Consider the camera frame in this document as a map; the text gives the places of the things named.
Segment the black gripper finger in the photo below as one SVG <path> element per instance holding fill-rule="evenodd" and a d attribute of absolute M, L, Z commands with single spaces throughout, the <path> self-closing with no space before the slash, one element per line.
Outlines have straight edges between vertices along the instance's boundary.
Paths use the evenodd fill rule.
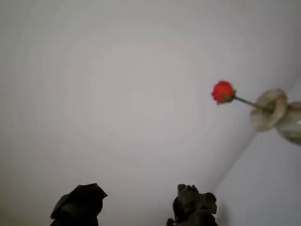
<path fill-rule="evenodd" d="M 98 226 L 98 215 L 108 195 L 97 184 L 78 185 L 56 203 L 50 218 L 52 226 Z"/>
<path fill-rule="evenodd" d="M 213 193 L 201 194 L 194 185 L 179 184 L 173 202 L 174 218 L 168 226 L 216 226 L 216 197 Z"/>

